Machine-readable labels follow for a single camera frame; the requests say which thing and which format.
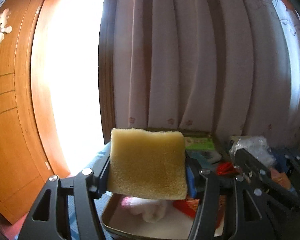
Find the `yellow patterned tissue box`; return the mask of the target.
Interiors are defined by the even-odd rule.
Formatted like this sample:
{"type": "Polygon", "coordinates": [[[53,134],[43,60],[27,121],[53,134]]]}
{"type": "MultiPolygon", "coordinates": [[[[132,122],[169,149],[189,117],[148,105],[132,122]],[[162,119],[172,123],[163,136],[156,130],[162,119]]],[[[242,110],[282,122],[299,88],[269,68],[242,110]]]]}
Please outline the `yellow patterned tissue box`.
{"type": "Polygon", "coordinates": [[[229,145],[232,147],[233,145],[239,144],[239,146],[247,146],[251,136],[232,136],[230,137],[229,145]]]}

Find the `red gold embroidered pouch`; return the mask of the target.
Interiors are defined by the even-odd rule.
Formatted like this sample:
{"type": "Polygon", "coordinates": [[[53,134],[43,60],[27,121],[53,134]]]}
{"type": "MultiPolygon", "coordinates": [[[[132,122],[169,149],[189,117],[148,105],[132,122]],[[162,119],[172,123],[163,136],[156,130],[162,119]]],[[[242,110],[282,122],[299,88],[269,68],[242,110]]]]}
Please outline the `red gold embroidered pouch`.
{"type": "MultiPolygon", "coordinates": [[[[190,218],[195,218],[200,198],[204,195],[204,183],[200,171],[203,168],[196,160],[186,161],[188,195],[185,199],[173,201],[173,207],[190,218]]],[[[232,163],[222,161],[216,167],[216,174],[223,177],[237,175],[232,163]]]]}

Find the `teal cloth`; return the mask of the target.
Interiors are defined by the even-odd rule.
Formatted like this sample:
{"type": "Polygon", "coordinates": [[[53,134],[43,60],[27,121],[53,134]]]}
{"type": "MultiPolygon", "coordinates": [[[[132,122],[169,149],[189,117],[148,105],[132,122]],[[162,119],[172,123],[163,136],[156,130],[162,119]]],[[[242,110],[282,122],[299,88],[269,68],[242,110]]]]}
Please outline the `teal cloth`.
{"type": "Polygon", "coordinates": [[[208,160],[204,156],[202,156],[199,152],[188,151],[187,153],[192,159],[196,159],[198,161],[201,168],[206,168],[206,169],[209,169],[209,170],[215,172],[216,168],[213,165],[211,165],[208,162],[208,160]]]}

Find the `pink trimmed white towel roll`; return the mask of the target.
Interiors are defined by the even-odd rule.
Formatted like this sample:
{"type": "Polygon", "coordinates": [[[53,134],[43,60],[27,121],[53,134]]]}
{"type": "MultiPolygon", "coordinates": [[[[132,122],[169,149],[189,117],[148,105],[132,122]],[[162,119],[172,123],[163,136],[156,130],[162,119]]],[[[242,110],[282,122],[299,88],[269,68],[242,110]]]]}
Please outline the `pink trimmed white towel roll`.
{"type": "Polygon", "coordinates": [[[126,196],[121,200],[121,207],[132,215],[141,216],[147,223],[156,223],[165,217],[167,201],[126,196]]]}

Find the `yellow round tin lid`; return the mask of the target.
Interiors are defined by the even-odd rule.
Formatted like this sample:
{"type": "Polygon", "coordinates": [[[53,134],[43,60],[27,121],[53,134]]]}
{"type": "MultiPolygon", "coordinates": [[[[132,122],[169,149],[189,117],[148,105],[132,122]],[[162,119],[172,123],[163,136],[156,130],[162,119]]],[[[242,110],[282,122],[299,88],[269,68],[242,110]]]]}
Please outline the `yellow round tin lid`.
{"type": "Polygon", "coordinates": [[[284,187],[288,191],[292,190],[292,188],[293,188],[292,184],[291,184],[289,178],[287,177],[287,175],[285,174],[285,172],[280,173],[275,168],[270,168],[270,172],[271,172],[271,179],[275,183],[281,185],[282,187],[284,187]]]}

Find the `clear bag of cotton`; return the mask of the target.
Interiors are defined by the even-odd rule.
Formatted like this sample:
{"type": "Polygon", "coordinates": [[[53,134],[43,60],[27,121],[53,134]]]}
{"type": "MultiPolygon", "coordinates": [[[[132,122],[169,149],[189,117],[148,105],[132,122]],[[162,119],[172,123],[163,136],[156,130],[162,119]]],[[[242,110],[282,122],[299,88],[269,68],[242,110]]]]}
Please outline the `clear bag of cotton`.
{"type": "Polygon", "coordinates": [[[276,163],[276,159],[269,150],[268,142],[263,136],[251,136],[247,146],[233,145],[229,150],[230,159],[233,164],[236,164],[235,155],[237,151],[242,149],[246,150],[266,167],[272,167],[276,163]]]}

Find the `yellow sponge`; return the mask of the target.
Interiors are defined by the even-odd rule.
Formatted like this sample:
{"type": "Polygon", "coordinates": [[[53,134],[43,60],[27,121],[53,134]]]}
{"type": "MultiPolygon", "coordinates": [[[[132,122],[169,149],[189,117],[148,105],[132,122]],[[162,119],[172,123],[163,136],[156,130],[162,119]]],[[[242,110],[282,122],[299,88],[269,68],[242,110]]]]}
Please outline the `yellow sponge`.
{"type": "Polygon", "coordinates": [[[145,199],[187,196],[185,141],[180,132],[111,131],[107,190],[145,199]]]}

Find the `green tissue pack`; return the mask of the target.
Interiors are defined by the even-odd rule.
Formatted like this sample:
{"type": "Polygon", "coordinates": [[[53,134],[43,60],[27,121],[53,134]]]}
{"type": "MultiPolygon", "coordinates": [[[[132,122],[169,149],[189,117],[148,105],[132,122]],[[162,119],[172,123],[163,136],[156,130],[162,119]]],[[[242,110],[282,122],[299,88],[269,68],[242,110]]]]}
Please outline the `green tissue pack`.
{"type": "Polygon", "coordinates": [[[214,151],[215,146],[211,138],[185,137],[185,148],[193,151],[214,151]]]}

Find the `wooden door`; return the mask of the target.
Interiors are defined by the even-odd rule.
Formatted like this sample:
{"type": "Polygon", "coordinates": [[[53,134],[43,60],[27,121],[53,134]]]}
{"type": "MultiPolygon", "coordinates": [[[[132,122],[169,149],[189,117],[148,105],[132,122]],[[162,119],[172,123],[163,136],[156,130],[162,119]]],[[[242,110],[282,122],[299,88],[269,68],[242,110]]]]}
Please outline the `wooden door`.
{"type": "Polygon", "coordinates": [[[0,214],[11,224],[28,213],[51,175],[70,171],[43,81],[45,16],[56,0],[6,0],[11,14],[0,44],[0,214]]]}

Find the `floral beige curtain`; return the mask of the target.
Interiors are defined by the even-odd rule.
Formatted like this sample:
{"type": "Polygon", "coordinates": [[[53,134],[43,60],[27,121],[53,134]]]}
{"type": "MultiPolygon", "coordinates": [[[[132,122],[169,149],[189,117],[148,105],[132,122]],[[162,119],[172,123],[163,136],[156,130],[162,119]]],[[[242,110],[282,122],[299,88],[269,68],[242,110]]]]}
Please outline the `floral beige curtain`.
{"type": "Polygon", "coordinates": [[[104,0],[98,85],[105,141],[182,129],[300,150],[300,0],[104,0]]]}

